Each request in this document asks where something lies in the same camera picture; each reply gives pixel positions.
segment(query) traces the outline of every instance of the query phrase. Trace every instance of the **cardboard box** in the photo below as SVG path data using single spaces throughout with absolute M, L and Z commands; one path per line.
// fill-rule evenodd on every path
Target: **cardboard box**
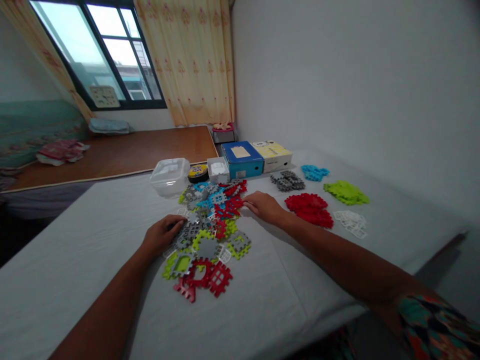
M 292 162 L 292 152 L 275 141 L 252 142 L 251 145 L 265 162 L 263 165 L 264 173 L 287 169 Z
M 226 160 L 231 179 L 259 176 L 264 170 L 264 158 L 248 141 L 224 143 L 221 154 Z
M 208 177 L 213 184 L 226 184 L 230 181 L 229 166 L 224 157 L 211 157 L 206 160 Z

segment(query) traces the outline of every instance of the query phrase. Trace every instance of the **sleeve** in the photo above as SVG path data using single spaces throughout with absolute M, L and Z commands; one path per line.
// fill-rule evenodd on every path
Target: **sleeve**
M 416 360 L 480 360 L 480 326 L 447 303 L 409 295 L 398 316 L 404 345 Z

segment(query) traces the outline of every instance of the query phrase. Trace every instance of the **wall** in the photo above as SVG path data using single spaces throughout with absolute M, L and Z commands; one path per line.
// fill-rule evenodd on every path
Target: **wall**
M 60 99 L 45 68 L 1 11 L 0 38 L 0 103 Z
M 95 116 L 109 120 L 125 120 L 135 131 L 174 128 L 174 121 L 168 109 L 96 111 Z
M 236 0 L 232 29 L 242 140 L 319 146 L 480 227 L 478 5 Z M 478 259 L 477 228 L 423 280 L 480 321 Z

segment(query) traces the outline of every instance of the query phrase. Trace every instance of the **wooden bed platform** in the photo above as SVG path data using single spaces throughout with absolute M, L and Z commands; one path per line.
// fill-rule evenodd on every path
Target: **wooden bed platform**
M 61 166 L 34 162 L 4 193 L 143 173 L 160 160 L 186 158 L 190 164 L 218 156 L 207 126 L 139 131 L 128 135 L 83 141 L 90 149 L 84 158 Z

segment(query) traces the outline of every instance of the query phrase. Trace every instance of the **floral curtain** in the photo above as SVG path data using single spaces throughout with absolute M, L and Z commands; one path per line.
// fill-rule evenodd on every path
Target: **floral curtain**
M 28 0 L 0 0 L 0 10 L 4 12 L 23 39 L 70 93 L 86 122 L 90 122 L 90 118 L 95 116 L 75 90 L 67 69 L 40 24 L 30 2 Z
M 175 126 L 235 121 L 229 0 L 135 0 Z

